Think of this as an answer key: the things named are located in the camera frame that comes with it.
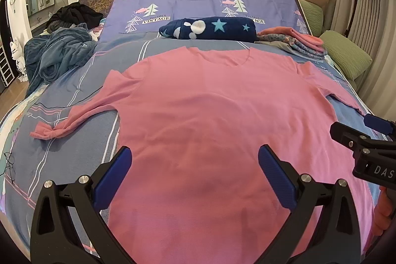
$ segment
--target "green pillow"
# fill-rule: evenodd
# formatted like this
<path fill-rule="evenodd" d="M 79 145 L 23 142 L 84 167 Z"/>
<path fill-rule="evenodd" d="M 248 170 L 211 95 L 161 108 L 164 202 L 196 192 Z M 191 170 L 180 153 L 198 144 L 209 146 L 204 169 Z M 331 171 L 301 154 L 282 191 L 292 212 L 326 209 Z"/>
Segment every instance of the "green pillow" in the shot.
<path fill-rule="evenodd" d="M 323 10 L 318 6 L 306 0 L 299 0 L 302 10 L 304 11 L 305 18 L 311 28 L 312 35 L 319 37 L 322 33 L 323 25 Z"/>
<path fill-rule="evenodd" d="M 359 46 L 335 31 L 326 31 L 320 38 L 330 57 L 350 80 L 355 80 L 373 61 Z"/>

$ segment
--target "wooden floor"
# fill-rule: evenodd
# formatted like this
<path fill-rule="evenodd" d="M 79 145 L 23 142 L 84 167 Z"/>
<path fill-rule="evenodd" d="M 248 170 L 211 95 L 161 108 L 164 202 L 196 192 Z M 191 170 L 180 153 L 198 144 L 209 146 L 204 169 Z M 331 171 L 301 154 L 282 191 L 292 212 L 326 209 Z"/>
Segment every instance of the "wooden floor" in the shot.
<path fill-rule="evenodd" d="M 15 104 L 25 98 L 29 82 L 19 82 L 15 79 L 3 93 L 0 94 L 0 120 Z"/>

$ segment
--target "blue gripper pad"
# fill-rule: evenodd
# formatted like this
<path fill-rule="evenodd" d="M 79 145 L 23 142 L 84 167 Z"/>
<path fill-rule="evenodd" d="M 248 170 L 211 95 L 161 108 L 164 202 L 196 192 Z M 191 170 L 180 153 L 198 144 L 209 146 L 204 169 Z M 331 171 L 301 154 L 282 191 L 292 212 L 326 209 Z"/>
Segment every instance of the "blue gripper pad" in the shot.
<path fill-rule="evenodd" d="M 112 160 L 112 165 L 96 185 L 93 206 L 96 212 L 107 209 L 132 165 L 129 148 L 120 149 Z"/>
<path fill-rule="evenodd" d="M 264 145 L 259 149 L 259 165 L 282 207 L 293 211 L 297 206 L 297 189 Z"/>
<path fill-rule="evenodd" d="M 364 116 L 364 124 L 365 126 L 381 132 L 386 136 L 389 136 L 393 133 L 393 127 L 389 121 L 373 116 L 372 114 L 366 114 Z"/>

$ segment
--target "t-shirt sleeve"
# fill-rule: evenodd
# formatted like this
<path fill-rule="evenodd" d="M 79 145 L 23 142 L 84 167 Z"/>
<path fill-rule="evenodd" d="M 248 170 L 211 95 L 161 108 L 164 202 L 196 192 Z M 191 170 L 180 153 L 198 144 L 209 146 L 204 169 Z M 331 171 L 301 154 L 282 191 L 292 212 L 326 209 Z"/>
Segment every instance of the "t-shirt sleeve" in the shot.
<path fill-rule="evenodd" d="M 149 72 L 149 64 L 149 59 L 142 60 L 122 74 L 111 70 L 102 89 L 91 100 L 72 107 L 68 118 L 54 128 L 51 128 L 49 124 L 39 122 L 30 135 L 44 140 L 62 138 L 72 133 L 90 116 L 107 110 L 118 110 L 118 104 L 133 95 L 133 92 L 141 85 Z"/>
<path fill-rule="evenodd" d="M 324 96 L 331 95 L 338 101 L 350 106 L 360 112 L 362 116 L 366 115 L 365 111 L 359 106 L 355 98 L 348 93 L 338 82 L 322 73 L 311 62 L 297 64 L 297 73 L 308 83 L 316 86 Z"/>

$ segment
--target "pink t-shirt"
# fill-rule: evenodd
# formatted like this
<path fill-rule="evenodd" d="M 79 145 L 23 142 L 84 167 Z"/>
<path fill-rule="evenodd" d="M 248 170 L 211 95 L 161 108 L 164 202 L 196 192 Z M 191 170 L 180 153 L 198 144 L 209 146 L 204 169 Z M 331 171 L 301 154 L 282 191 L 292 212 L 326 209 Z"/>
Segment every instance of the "pink t-shirt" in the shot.
<path fill-rule="evenodd" d="M 255 48 L 181 47 L 110 71 L 100 92 L 35 138 L 61 138 L 105 110 L 120 114 L 118 145 L 132 167 L 117 191 L 108 225 L 138 263 L 252 264 L 284 224 L 283 209 L 257 160 L 269 144 L 281 160 L 316 181 L 345 178 L 358 212 L 362 246 L 373 202 L 352 175 L 349 149 L 333 141 L 337 120 L 325 96 L 358 109 L 312 63 Z M 296 253 L 305 250 L 316 209 Z"/>

